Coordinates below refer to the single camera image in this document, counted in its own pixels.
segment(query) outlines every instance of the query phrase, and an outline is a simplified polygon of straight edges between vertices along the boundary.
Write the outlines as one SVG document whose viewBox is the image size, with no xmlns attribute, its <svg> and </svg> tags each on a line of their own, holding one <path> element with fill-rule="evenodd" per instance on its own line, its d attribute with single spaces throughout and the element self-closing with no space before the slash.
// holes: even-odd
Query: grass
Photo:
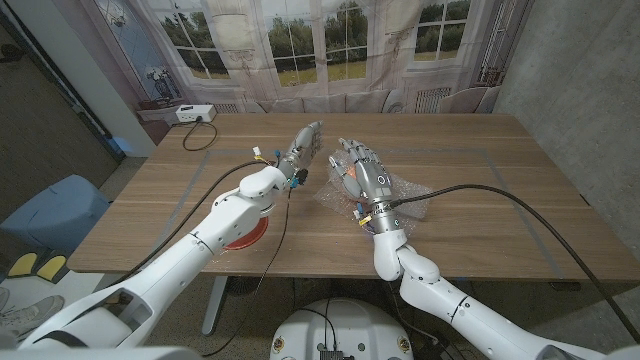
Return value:
<svg viewBox="0 0 640 360">
<path fill-rule="evenodd" d="M 367 77 L 367 62 L 359 61 L 349 64 L 328 65 L 329 81 L 346 80 L 347 66 L 349 67 L 349 79 Z M 315 68 L 298 71 L 298 75 L 300 76 L 300 82 L 298 82 L 295 70 L 279 72 L 278 78 L 280 79 L 280 86 L 288 87 L 318 82 L 318 73 Z"/>
<path fill-rule="evenodd" d="M 440 51 L 440 59 L 439 60 L 453 59 L 456 56 L 458 56 L 458 50 Z M 435 51 L 416 53 L 413 56 L 413 61 L 434 61 L 435 59 L 436 59 L 436 52 Z"/>
<path fill-rule="evenodd" d="M 209 79 L 209 77 L 207 76 L 207 73 L 204 71 L 199 71 L 196 69 L 191 69 L 191 73 L 193 74 L 194 77 L 197 77 L 198 79 Z M 229 76 L 229 74 L 216 74 L 216 73 L 210 73 L 211 74 L 211 78 L 214 80 L 217 79 L 231 79 L 231 76 Z"/>
</svg>

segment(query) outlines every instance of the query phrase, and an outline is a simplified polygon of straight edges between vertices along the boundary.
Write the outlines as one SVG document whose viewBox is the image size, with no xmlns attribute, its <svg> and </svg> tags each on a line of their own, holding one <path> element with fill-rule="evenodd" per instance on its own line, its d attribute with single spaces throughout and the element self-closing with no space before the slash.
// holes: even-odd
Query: gray wall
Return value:
<svg viewBox="0 0 640 360">
<path fill-rule="evenodd" d="M 536 0 L 494 112 L 515 115 L 640 259 L 640 2 Z"/>
</svg>

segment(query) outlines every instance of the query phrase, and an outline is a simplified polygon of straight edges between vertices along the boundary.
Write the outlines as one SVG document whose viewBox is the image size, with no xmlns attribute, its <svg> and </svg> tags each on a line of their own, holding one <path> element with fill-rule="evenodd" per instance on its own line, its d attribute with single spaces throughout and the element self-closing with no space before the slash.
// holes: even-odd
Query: table leg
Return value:
<svg viewBox="0 0 640 360">
<path fill-rule="evenodd" d="M 209 296 L 209 305 L 207 306 L 207 312 L 204 315 L 204 321 L 202 323 L 202 334 L 209 336 L 213 334 L 222 309 L 222 300 L 224 295 L 224 289 L 227 286 L 228 276 L 216 276 L 213 281 L 213 287 L 211 289 L 211 295 Z"/>
</svg>

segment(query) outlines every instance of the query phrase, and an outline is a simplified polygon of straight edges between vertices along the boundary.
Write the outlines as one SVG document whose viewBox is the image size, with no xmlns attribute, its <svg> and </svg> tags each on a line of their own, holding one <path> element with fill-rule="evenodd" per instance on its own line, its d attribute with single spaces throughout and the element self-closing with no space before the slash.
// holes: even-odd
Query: blue chair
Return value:
<svg viewBox="0 0 640 360">
<path fill-rule="evenodd" d="M 109 208 L 89 181 L 71 175 L 31 198 L 2 224 L 28 245 L 70 255 Z"/>
</svg>

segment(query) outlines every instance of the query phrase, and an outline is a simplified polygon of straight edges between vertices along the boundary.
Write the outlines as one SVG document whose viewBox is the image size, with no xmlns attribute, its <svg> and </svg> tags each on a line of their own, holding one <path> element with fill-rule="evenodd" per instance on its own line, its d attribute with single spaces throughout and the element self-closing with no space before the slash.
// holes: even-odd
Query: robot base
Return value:
<svg viewBox="0 0 640 360">
<path fill-rule="evenodd" d="M 325 314 L 327 300 L 305 306 Z M 391 316 L 364 301 L 331 299 L 327 317 L 336 334 L 336 350 L 325 350 L 326 320 L 313 312 L 298 310 L 276 331 L 271 343 L 271 360 L 302 359 L 398 359 L 411 360 L 413 352 L 407 333 Z M 327 349 L 334 350 L 331 326 L 326 324 Z"/>
</svg>

